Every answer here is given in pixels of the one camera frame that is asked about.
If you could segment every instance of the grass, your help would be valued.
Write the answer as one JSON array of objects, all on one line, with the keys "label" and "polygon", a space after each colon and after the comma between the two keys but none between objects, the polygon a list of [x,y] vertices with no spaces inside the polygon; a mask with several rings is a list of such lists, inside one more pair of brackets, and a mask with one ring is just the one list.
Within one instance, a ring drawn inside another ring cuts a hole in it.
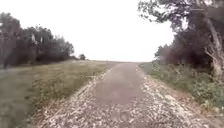
[{"label": "grass", "polygon": [[212,76],[187,66],[161,65],[157,61],[142,63],[140,67],[156,79],[160,79],[174,89],[192,94],[204,108],[218,108],[224,113],[224,84]]},{"label": "grass", "polygon": [[0,127],[23,127],[25,119],[51,100],[67,98],[109,62],[62,62],[35,67],[0,70]]}]

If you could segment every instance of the tree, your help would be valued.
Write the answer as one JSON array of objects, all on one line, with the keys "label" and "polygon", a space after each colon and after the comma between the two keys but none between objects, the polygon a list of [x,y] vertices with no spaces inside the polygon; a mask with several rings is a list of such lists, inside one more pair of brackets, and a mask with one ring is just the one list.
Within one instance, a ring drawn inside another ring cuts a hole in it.
[{"label": "tree", "polygon": [[12,57],[13,49],[20,32],[19,20],[13,18],[10,13],[0,14],[0,64],[6,67]]},{"label": "tree", "polygon": [[139,2],[140,16],[149,21],[163,23],[171,22],[171,27],[176,33],[186,31],[183,22],[188,22],[187,29],[196,31],[201,38],[205,38],[203,52],[211,58],[214,76],[221,77],[224,73],[224,53],[221,32],[215,24],[223,22],[222,15],[211,15],[212,11],[222,11],[214,8],[218,0],[212,0],[212,4],[206,4],[204,0],[157,0]]},{"label": "tree", "polygon": [[63,61],[74,53],[73,45],[43,27],[21,28],[9,13],[0,14],[0,65]]},{"label": "tree", "polygon": [[80,60],[86,60],[86,56],[85,56],[84,54],[80,54],[80,55],[79,55],[79,59],[80,59]]}]

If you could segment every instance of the gravel path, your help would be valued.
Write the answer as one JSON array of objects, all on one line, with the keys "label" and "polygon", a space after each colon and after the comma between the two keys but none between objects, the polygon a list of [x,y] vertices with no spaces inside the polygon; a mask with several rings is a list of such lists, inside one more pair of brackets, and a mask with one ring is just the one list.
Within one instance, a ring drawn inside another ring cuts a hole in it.
[{"label": "gravel path", "polygon": [[72,96],[40,128],[209,128],[136,64],[120,64]]}]

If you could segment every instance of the bush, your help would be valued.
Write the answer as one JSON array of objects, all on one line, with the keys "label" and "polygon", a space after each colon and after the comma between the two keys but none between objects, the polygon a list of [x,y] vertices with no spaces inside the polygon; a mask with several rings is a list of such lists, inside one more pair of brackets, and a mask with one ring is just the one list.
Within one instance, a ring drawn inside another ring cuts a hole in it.
[{"label": "bush", "polygon": [[224,86],[209,74],[198,72],[186,65],[162,65],[159,61],[140,64],[152,77],[166,82],[175,89],[192,94],[200,104],[209,103],[214,107],[224,106]]}]

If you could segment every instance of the dirt road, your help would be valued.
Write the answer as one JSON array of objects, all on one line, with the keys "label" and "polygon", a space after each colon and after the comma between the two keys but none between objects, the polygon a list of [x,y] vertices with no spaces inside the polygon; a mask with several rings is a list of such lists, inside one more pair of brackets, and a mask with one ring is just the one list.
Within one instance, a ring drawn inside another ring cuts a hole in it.
[{"label": "dirt road", "polygon": [[120,64],[70,98],[43,128],[208,128],[171,95],[150,85],[136,64]]}]

